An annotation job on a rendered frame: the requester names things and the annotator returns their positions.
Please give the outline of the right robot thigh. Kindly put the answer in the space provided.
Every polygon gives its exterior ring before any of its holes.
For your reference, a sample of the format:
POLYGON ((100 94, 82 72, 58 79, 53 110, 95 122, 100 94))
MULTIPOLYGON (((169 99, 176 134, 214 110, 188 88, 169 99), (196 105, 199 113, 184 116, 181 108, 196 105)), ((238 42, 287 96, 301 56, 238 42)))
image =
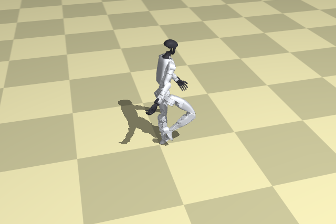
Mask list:
POLYGON ((164 100, 166 101, 166 104, 170 106, 173 106, 175 104, 178 108, 187 111, 186 115, 188 115, 189 113, 195 114, 193 107, 186 100, 176 95, 171 94, 169 96, 165 96, 164 100))

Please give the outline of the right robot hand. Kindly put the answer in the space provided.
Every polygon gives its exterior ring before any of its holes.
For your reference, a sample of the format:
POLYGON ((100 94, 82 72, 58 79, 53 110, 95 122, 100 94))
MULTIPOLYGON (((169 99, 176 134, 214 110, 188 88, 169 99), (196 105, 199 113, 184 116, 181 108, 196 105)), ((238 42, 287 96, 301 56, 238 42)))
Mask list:
POLYGON ((150 109, 145 110, 145 111, 148 111, 148 112, 146 112, 147 115, 151 115, 151 114, 155 113, 155 111, 156 111, 156 109, 157 109, 157 106, 159 105, 159 104, 158 104, 158 101, 159 101, 159 98, 157 98, 157 99, 154 101, 154 105, 152 105, 150 109))

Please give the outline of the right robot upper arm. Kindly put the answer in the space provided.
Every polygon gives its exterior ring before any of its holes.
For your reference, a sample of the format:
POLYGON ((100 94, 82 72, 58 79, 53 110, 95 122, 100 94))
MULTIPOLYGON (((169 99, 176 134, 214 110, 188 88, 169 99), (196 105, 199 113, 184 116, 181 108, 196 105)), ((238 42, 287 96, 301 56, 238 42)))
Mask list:
POLYGON ((165 86, 167 83, 170 83, 169 81, 171 80, 173 72, 176 69, 176 65, 173 62, 169 61, 166 68, 167 68, 167 72, 165 75, 163 86, 165 86))

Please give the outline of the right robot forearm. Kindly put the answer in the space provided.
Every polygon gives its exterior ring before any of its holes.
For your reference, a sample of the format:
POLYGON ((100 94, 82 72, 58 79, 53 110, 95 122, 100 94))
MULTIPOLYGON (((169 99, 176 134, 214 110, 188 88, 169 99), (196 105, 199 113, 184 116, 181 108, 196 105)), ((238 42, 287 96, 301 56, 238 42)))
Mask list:
POLYGON ((167 91, 171 87, 170 83, 167 83, 163 88, 161 88, 161 92, 157 98, 159 98, 158 104, 161 104, 162 100, 164 99, 167 91))

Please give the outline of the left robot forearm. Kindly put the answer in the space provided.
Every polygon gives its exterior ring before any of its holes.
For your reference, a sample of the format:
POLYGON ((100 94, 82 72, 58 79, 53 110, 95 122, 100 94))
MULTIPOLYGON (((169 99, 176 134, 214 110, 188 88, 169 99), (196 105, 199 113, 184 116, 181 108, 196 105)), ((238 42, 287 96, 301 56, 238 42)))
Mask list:
POLYGON ((179 79, 177 78, 177 76, 176 76, 175 73, 173 73, 173 75, 172 75, 172 79, 173 79, 175 82, 179 81, 179 79))

